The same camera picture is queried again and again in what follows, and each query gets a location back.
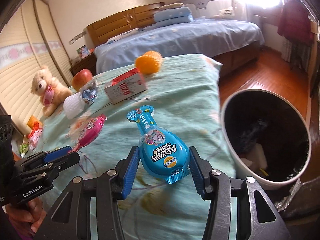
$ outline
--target camera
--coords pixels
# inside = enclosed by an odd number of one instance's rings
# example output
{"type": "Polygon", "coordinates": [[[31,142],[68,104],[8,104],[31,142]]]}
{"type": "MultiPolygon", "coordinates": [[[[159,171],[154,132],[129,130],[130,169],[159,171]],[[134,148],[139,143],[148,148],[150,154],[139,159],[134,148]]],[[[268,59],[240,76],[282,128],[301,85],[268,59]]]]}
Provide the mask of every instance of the camera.
{"type": "Polygon", "coordinates": [[[0,203],[5,200],[5,188],[13,176],[12,132],[11,116],[0,115],[0,203]]]}

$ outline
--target screw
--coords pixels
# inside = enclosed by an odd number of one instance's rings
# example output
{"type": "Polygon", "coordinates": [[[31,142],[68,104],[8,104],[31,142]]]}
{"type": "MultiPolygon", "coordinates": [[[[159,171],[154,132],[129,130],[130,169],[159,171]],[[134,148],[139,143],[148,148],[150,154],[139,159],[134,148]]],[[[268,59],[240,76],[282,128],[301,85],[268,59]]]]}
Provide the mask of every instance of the screw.
{"type": "Polygon", "coordinates": [[[108,174],[109,176],[114,176],[114,175],[117,174],[117,171],[116,171],[116,170],[108,170],[108,171],[107,171],[107,174],[108,174]]]}
{"type": "Polygon", "coordinates": [[[81,182],[81,178],[80,177],[75,177],[75,178],[73,178],[72,182],[73,183],[79,183],[79,182],[81,182]]]}
{"type": "Polygon", "coordinates": [[[254,183],[256,180],[254,179],[254,177],[247,177],[247,182],[249,183],[254,183]]]}
{"type": "Polygon", "coordinates": [[[211,171],[211,174],[218,176],[218,175],[221,174],[221,171],[219,171],[218,169],[213,169],[213,170],[211,171]]]}

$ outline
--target picture frame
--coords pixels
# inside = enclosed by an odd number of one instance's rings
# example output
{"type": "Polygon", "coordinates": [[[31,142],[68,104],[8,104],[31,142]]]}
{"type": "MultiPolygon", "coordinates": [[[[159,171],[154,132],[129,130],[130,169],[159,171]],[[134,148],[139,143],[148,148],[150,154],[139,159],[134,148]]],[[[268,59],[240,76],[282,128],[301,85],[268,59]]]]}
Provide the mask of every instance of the picture frame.
{"type": "Polygon", "coordinates": [[[83,45],[81,48],[77,49],[77,52],[81,59],[84,59],[85,57],[90,55],[90,51],[88,50],[86,45],[83,45]]]}

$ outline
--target pink snack package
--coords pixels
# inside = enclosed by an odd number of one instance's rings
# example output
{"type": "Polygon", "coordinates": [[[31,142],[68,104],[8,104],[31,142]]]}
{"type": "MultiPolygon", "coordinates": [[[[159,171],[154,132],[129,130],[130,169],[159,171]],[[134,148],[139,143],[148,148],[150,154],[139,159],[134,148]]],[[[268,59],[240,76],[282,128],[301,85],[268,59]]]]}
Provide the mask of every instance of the pink snack package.
{"type": "Polygon", "coordinates": [[[69,152],[77,152],[80,148],[92,143],[100,134],[105,120],[107,120],[107,117],[104,114],[92,118],[81,131],[77,144],[69,152]]]}

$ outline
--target folded blanket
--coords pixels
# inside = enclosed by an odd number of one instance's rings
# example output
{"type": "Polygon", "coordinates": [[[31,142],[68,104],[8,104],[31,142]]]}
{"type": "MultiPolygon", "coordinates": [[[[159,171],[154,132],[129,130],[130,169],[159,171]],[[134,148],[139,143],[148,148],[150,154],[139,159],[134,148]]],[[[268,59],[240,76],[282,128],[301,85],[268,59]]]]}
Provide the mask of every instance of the folded blanket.
{"type": "Polygon", "coordinates": [[[157,28],[160,28],[160,27],[164,27],[172,24],[191,23],[191,22],[193,22],[193,17],[192,15],[189,15],[189,16],[182,16],[182,17],[177,17],[177,18],[157,22],[154,24],[154,26],[157,28]]]}
{"type": "Polygon", "coordinates": [[[177,2],[177,3],[172,3],[172,4],[166,4],[166,5],[163,5],[159,8],[159,11],[163,11],[163,10],[166,10],[166,9],[174,9],[174,8],[180,8],[184,6],[184,3],[182,2],[177,2]]]}
{"type": "Polygon", "coordinates": [[[169,20],[176,17],[189,16],[191,15],[191,10],[187,6],[183,6],[175,9],[167,9],[154,14],[153,18],[155,22],[161,22],[164,20],[169,20]]]}

